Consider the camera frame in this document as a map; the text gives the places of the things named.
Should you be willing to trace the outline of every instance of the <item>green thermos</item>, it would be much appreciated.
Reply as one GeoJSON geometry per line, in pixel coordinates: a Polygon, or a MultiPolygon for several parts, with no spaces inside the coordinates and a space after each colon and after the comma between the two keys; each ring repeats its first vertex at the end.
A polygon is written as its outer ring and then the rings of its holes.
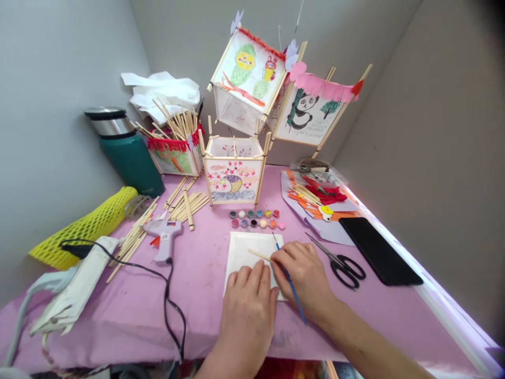
{"type": "Polygon", "coordinates": [[[158,169],[146,145],[126,117],[126,111],[117,107],[87,109],[84,114],[91,119],[100,135],[100,145],[125,181],[140,195],[156,197],[165,191],[158,169]]]}

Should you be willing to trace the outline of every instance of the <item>black scissors handle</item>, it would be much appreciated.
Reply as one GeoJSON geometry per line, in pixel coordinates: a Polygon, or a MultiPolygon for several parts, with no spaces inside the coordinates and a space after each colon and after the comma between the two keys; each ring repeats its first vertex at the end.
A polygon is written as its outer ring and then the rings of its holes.
{"type": "Polygon", "coordinates": [[[330,263],[331,270],[333,271],[337,279],[339,279],[344,286],[352,290],[357,290],[359,288],[358,279],[360,280],[365,279],[367,277],[367,274],[365,274],[361,266],[358,265],[351,258],[348,258],[345,255],[337,255],[337,257],[342,262],[342,264],[332,260],[330,263]],[[352,263],[359,272],[356,272],[356,270],[350,265],[348,265],[347,262],[352,263]],[[342,272],[346,278],[340,276],[340,272],[342,272]]]}

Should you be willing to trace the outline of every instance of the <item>black smartphone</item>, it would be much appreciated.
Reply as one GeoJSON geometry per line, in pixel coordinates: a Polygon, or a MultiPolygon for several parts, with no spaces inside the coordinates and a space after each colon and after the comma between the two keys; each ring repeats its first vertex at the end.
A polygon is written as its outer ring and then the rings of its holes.
{"type": "Polygon", "coordinates": [[[366,218],[341,218],[340,223],[385,285],[423,284],[421,277],[410,268],[366,218]]]}

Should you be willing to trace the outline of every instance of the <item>scissors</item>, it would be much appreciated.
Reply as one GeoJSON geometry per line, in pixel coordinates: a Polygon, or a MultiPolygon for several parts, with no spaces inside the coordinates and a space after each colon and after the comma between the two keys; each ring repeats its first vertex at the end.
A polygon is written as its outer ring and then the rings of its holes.
{"type": "Polygon", "coordinates": [[[314,242],[330,259],[330,266],[331,270],[337,277],[337,279],[340,280],[340,282],[346,286],[347,288],[350,288],[352,290],[357,290],[359,288],[359,280],[363,280],[367,277],[367,274],[364,272],[364,270],[361,268],[359,264],[357,264],[355,261],[353,261],[351,258],[346,257],[345,255],[335,255],[331,254],[328,249],[326,249],[323,245],[321,245],[319,242],[317,242],[310,234],[307,232],[305,233],[309,236],[309,238],[314,242]],[[352,263],[353,266],[359,271],[357,272],[353,267],[347,264],[347,262],[352,263]],[[344,280],[340,276],[340,272],[342,272],[346,278],[348,278],[350,281],[352,281],[353,285],[349,284],[349,280],[344,280]]]}

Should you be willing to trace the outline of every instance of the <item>blue paintbrush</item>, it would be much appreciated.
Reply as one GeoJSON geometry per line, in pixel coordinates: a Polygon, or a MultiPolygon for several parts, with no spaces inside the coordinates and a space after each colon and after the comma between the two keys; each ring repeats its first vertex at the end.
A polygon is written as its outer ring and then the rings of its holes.
{"type": "MultiPolygon", "coordinates": [[[[272,235],[274,236],[275,245],[277,246],[277,250],[280,250],[279,244],[277,243],[277,239],[275,238],[275,234],[273,232],[272,232],[272,235]]],[[[286,273],[286,276],[288,277],[289,285],[291,286],[291,290],[293,291],[293,295],[295,296],[296,305],[298,305],[298,310],[300,311],[301,319],[304,321],[304,324],[307,325],[307,321],[305,320],[304,313],[301,311],[300,302],[298,301],[298,296],[296,295],[295,287],[293,286],[293,282],[291,281],[291,277],[289,276],[288,271],[284,267],[282,267],[282,268],[284,269],[284,272],[286,273]]]]}

